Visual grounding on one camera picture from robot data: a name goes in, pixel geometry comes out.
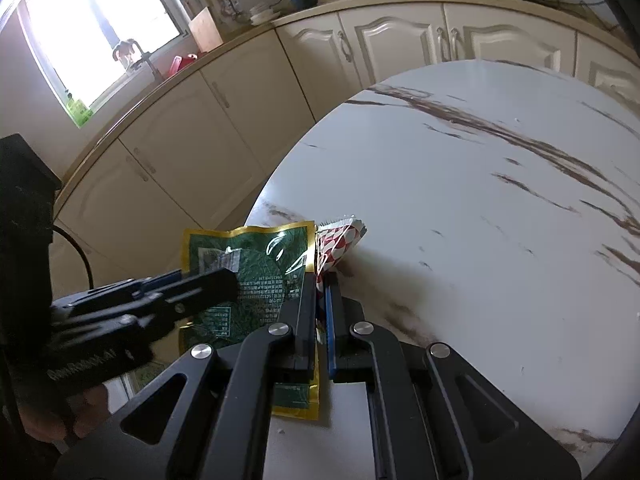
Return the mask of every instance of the green snack bag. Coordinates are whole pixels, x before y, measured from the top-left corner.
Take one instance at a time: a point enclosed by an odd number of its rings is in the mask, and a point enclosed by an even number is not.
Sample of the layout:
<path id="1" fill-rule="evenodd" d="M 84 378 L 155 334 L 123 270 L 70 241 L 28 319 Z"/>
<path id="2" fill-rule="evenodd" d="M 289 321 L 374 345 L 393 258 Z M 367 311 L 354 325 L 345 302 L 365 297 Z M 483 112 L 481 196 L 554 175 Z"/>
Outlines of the green snack bag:
<path id="1" fill-rule="evenodd" d="M 199 343 L 213 348 L 240 343 L 278 319 L 282 303 L 300 297 L 305 272 L 314 272 L 315 224 L 187 230 L 182 270 L 196 274 L 225 267 L 238 274 L 237 302 L 213 306 L 180 329 L 180 354 Z M 318 420 L 318 366 L 310 384 L 276 384 L 273 413 Z"/>

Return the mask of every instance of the red object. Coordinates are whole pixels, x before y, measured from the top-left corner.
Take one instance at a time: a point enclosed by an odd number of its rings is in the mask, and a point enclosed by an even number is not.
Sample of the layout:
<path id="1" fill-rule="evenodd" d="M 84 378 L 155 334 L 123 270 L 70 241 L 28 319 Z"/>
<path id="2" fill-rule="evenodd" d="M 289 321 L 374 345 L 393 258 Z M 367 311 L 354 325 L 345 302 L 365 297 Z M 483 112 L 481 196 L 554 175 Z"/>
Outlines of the red object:
<path id="1" fill-rule="evenodd" d="M 189 54 L 187 57 L 176 56 L 174 57 L 174 62 L 171 63 L 171 68 L 169 69 L 168 77 L 172 75 L 176 75 L 180 70 L 184 67 L 189 66 L 191 63 L 196 61 L 198 56 L 195 54 Z"/>

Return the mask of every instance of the brown marble vein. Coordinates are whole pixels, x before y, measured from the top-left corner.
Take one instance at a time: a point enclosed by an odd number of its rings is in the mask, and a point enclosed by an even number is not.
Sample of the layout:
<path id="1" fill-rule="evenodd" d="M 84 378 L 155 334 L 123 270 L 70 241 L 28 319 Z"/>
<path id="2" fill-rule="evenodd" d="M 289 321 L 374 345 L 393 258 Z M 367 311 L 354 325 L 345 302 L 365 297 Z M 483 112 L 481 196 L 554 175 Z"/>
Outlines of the brown marble vein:
<path id="1" fill-rule="evenodd" d="M 517 180 L 515 180 L 513 177 L 510 177 L 508 175 L 505 174 L 501 174 L 501 173 L 492 173 L 492 175 L 496 178 L 498 178 L 499 180 L 501 180 L 502 182 L 504 182 L 505 184 L 511 184 L 512 186 L 515 187 L 519 187 L 521 190 L 526 191 L 527 193 L 531 193 L 533 196 L 535 196 L 536 198 L 539 198 L 540 200 L 544 200 L 545 202 L 554 205 L 556 207 L 559 207 L 560 209 L 564 209 L 565 211 L 571 211 L 572 213 L 577 213 L 577 211 L 573 208 L 573 207 L 567 207 L 564 205 L 560 205 L 557 202 L 554 202 L 553 200 L 549 200 L 548 198 L 540 195 L 539 193 L 536 193 L 535 191 L 533 191 L 529 186 L 526 186 L 526 184 L 523 184 Z"/>
<path id="2" fill-rule="evenodd" d="M 631 126 L 626 123 L 623 123 L 620 119 L 615 118 L 613 115 L 603 112 L 602 110 L 598 110 L 597 108 L 591 106 L 590 104 L 585 103 L 584 101 L 578 101 L 582 106 L 586 106 L 589 110 L 593 110 L 597 114 L 606 117 L 610 121 L 615 122 L 618 126 L 622 126 L 626 131 L 632 134 L 636 139 L 640 140 L 640 134 L 636 132 Z"/>
<path id="3" fill-rule="evenodd" d="M 323 148 L 322 146 L 317 146 L 316 144 L 309 144 L 308 142 L 302 142 L 302 144 L 310 148 L 317 148 L 318 150 L 326 150 L 326 148 Z"/>
<path id="4" fill-rule="evenodd" d="M 375 94 L 387 96 L 391 98 L 398 99 L 403 102 L 404 105 L 399 105 L 400 107 L 407 107 L 413 110 L 426 113 L 431 117 L 435 117 L 441 120 L 445 125 L 449 128 L 453 128 L 459 132 L 464 132 L 466 134 L 477 136 L 479 134 L 485 134 L 496 139 L 503 140 L 507 142 L 511 146 L 517 148 L 523 148 L 534 155 L 545 160 L 549 165 L 558 170 L 560 173 L 565 176 L 575 180 L 582 186 L 585 186 L 589 189 L 592 189 L 601 195 L 610 198 L 615 203 L 617 203 L 622 208 L 622 215 L 611 212 L 610 210 L 596 206 L 593 203 L 587 202 L 586 200 L 580 200 L 581 203 L 588 206 L 589 208 L 598 211 L 603 214 L 611 221 L 615 222 L 620 228 L 625 230 L 629 235 L 635 238 L 640 238 L 640 221 L 636 218 L 636 215 L 631 211 L 631 208 L 627 204 L 625 200 L 631 201 L 635 205 L 640 205 L 640 203 L 631 197 L 627 192 L 625 192 L 620 186 L 610 181 L 608 178 L 604 176 L 604 174 L 593 165 L 580 160 L 577 157 L 571 156 L 569 153 L 557 148 L 556 146 L 550 144 L 549 142 L 545 142 L 542 140 L 536 140 L 531 137 L 527 137 L 523 134 L 517 133 L 513 130 L 508 129 L 506 126 L 502 126 L 493 121 L 489 121 L 483 118 L 480 118 L 473 113 L 463 110 L 461 108 L 457 108 L 455 106 L 445 105 L 436 100 L 432 100 L 431 97 L 433 94 L 430 92 L 417 91 L 409 88 L 400 88 L 393 87 L 389 85 L 378 84 L 369 88 L 369 91 L 374 92 Z M 372 102 L 375 105 L 385 104 L 379 102 Z M 591 107 L 585 102 L 581 102 L 585 107 L 599 113 L 600 115 L 610 119 L 615 122 L 619 126 L 623 127 L 626 131 L 633 134 L 636 138 L 640 139 L 640 134 L 638 134 L 635 130 L 633 130 L 628 124 L 623 123 L 617 118 L 598 110 L 597 108 Z M 430 126 L 431 130 L 438 131 L 436 128 Z M 505 175 L 496 177 L 501 178 L 504 182 L 517 186 L 520 189 L 532 192 L 529 187 L 525 186 L 523 183 L 516 181 L 510 177 L 506 177 Z M 534 193 L 535 196 L 542 198 L 543 200 L 547 200 L 544 197 L 539 196 L 537 193 Z M 562 209 L 568 209 L 564 206 L 556 204 L 555 202 L 551 202 L 554 205 L 561 207 Z M 482 218 L 490 225 L 491 224 L 485 218 Z M 498 227 L 495 226 L 503 235 L 504 232 Z M 640 274 L 640 262 L 636 262 L 635 260 L 625 256 L 622 252 L 617 250 L 610 250 L 610 248 L 606 247 L 609 250 L 612 257 L 618 259 L 622 264 L 629 266 L 633 271 Z M 625 276 L 628 276 L 632 279 L 637 285 L 640 286 L 640 281 L 633 278 L 631 275 L 623 272 L 618 269 L 616 266 L 612 265 L 618 272 L 623 273 Z"/>
<path id="5" fill-rule="evenodd" d="M 388 103 L 380 103 L 378 101 L 360 101 L 358 99 L 347 99 L 345 101 L 345 104 L 348 104 L 348 105 L 371 105 L 371 106 L 398 106 L 398 105 L 393 105 L 393 104 L 388 104 Z"/>
<path id="6" fill-rule="evenodd" d="M 640 187 L 640 182 L 638 182 L 638 181 L 637 181 L 637 180 L 635 180 L 635 179 L 632 179 L 630 176 L 628 176 L 628 174 L 626 174 L 624 171 L 620 170 L 620 168 L 619 168 L 619 167 L 617 167 L 617 166 L 616 166 L 615 168 L 616 168 L 620 173 L 622 173 L 624 176 L 626 176 L 626 177 L 627 177 L 631 182 L 633 182 L 634 184 L 636 184 L 636 186 L 639 186 L 639 187 Z"/>
<path id="7" fill-rule="evenodd" d="M 633 252 L 635 252 L 638 256 L 640 256 L 640 248 L 638 248 L 631 240 L 628 238 L 622 237 L 622 239 L 626 242 L 626 244 L 631 248 Z"/>
<path id="8" fill-rule="evenodd" d="M 304 218 L 302 216 L 286 210 L 283 207 L 276 206 L 271 202 L 264 201 L 262 204 L 267 208 L 267 212 L 271 216 L 285 219 L 287 222 L 302 222 Z"/>
<path id="9" fill-rule="evenodd" d="M 484 216 L 481 216 L 480 218 L 482 219 L 482 221 L 485 224 L 490 225 L 491 227 L 494 227 L 495 229 L 497 229 L 498 232 L 502 236 L 504 236 L 505 240 L 510 241 L 509 237 L 507 236 L 507 233 L 505 233 L 499 225 L 494 224 L 493 222 L 491 222 L 489 219 L 485 218 Z"/>
<path id="10" fill-rule="evenodd" d="M 431 126 L 430 124 L 427 123 L 422 123 L 424 124 L 428 129 L 430 129 L 432 132 L 438 132 L 439 134 L 443 134 L 449 137 L 454 137 L 456 139 L 460 139 L 460 140 L 466 140 L 466 142 L 473 142 L 475 144 L 484 144 L 484 142 L 480 142 L 479 140 L 473 140 L 473 139 L 467 139 L 465 137 L 463 137 L 462 135 L 459 134 L 454 134 L 451 132 L 443 132 L 442 130 L 438 130 L 437 128 L 434 128 L 433 126 Z"/>
<path id="11" fill-rule="evenodd" d="M 565 176 L 617 202 L 625 213 L 624 219 L 618 218 L 603 208 L 597 209 L 618 225 L 625 228 L 632 236 L 640 237 L 640 222 L 636 216 L 620 197 L 614 195 L 611 191 L 605 189 L 602 184 L 597 182 L 601 180 L 606 184 L 612 184 L 600 170 L 591 164 L 569 155 L 567 152 L 556 148 L 548 142 L 535 140 L 523 134 L 516 133 L 506 127 L 500 126 L 500 124 L 482 119 L 460 108 L 432 101 L 430 100 L 431 94 L 429 92 L 412 91 L 410 89 L 396 88 L 388 85 L 375 85 L 372 86 L 370 90 L 380 95 L 395 97 L 405 102 L 414 110 L 427 113 L 430 116 L 444 121 L 449 127 L 462 130 L 472 135 L 477 135 L 476 132 L 480 131 L 541 157 Z M 620 190 L 615 184 L 613 184 L 613 187 Z"/>
<path id="12" fill-rule="evenodd" d="M 523 68 L 529 68 L 530 70 L 535 70 L 536 72 L 540 72 L 541 74 L 546 74 L 549 75 L 551 77 L 555 77 L 558 79 L 564 79 L 564 77 L 562 77 L 559 74 L 553 73 L 553 72 L 547 72 L 546 70 L 542 70 L 536 66 L 531 66 L 531 65 L 525 65 L 524 63 L 518 63 L 517 61 L 510 61 L 507 59 L 496 59 L 494 62 L 496 63 L 503 63 L 505 65 L 513 65 L 513 66 L 521 66 Z"/>
<path id="13" fill-rule="evenodd" d="M 609 250 L 610 247 L 608 246 L 602 246 L 604 249 Z M 611 267 L 612 269 L 614 269 L 615 271 L 619 272 L 620 274 L 622 274 L 623 276 L 625 276 L 626 278 L 630 279 L 632 282 L 634 282 L 637 286 L 640 286 L 640 281 L 636 280 L 631 274 L 629 274 L 628 272 L 625 272 L 622 269 L 619 269 L 616 264 L 612 261 L 611 256 L 607 253 L 604 253 L 603 251 L 595 251 L 594 254 L 596 254 L 596 256 L 600 257 L 609 267 Z"/>
<path id="14" fill-rule="evenodd" d="M 521 244 L 520 242 L 518 242 L 518 247 L 521 248 L 523 251 L 525 251 L 526 253 L 531 254 L 532 256 L 535 256 L 536 253 L 534 253 L 531 249 L 529 249 L 527 246 L 524 246 L 523 244 Z"/>
<path id="15" fill-rule="evenodd" d="M 576 436 L 585 444 L 615 444 L 618 440 L 616 438 L 604 438 L 593 436 L 588 430 L 574 431 L 567 428 L 561 428 L 562 431 Z"/>

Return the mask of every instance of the round table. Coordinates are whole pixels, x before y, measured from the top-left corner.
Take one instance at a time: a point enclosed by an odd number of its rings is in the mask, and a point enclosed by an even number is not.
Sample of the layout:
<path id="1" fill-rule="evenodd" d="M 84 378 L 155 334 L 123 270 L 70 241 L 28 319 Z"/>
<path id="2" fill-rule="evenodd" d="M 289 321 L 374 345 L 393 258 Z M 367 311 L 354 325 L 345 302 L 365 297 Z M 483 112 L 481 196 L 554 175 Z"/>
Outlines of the round table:
<path id="1" fill-rule="evenodd" d="M 450 344 L 586 475 L 640 397 L 639 161 L 640 120 L 599 90 L 448 62 L 329 113 L 247 224 L 361 218 L 342 293 L 400 340 Z M 364 387 L 325 397 L 324 422 L 272 423 L 265 478 L 374 478 Z"/>

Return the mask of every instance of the cabinet door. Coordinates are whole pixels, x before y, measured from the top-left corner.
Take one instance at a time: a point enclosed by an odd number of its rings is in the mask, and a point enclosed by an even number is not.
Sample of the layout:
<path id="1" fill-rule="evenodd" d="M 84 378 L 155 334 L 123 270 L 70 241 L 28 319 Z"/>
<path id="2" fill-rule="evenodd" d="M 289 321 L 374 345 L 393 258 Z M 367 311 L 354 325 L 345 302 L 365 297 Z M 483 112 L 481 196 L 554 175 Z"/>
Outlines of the cabinet door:
<path id="1" fill-rule="evenodd" d="M 120 140 L 206 228 L 216 228 L 265 177 L 199 72 L 159 98 Z"/>
<path id="2" fill-rule="evenodd" d="M 520 12 L 445 4 L 453 59 L 505 59 L 574 74 L 575 31 Z"/>
<path id="3" fill-rule="evenodd" d="M 575 76 L 640 116 L 640 68 L 608 46 L 578 34 Z"/>
<path id="4" fill-rule="evenodd" d="M 58 219 L 132 278 L 180 267 L 182 233 L 198 227 L 119 140 L 80 181 Z"/>
<path id="5" fill-rule="evenodd" d="M 316 121 L 362 90 L 338 14 L 289 23 L 277 33 Z"/>
<path id="6" fill-rule="evenodd" d="M 94 286 L 108 285 L 130 278 L 130 273 L 110 262 L 59 220 L 55 224 L 64 229 L 77 243 L 89 261 L 94 276 Z M 53 233 L 49 246 L 49 270 L 53 299 L 62 298 L 89 289 L 84 263 L 73 246 L 58 233 Z"/>
<path id="7" fill-rule="evenodd" d="M 201 72 L 267 174 L 314 125 L 273 30 L 227 52 Z"/>
<path id="8" fill-rule="evenodd" d="M 398 4 L 340 12 L 362 84 L 450 60 L 441 4 Z"/>

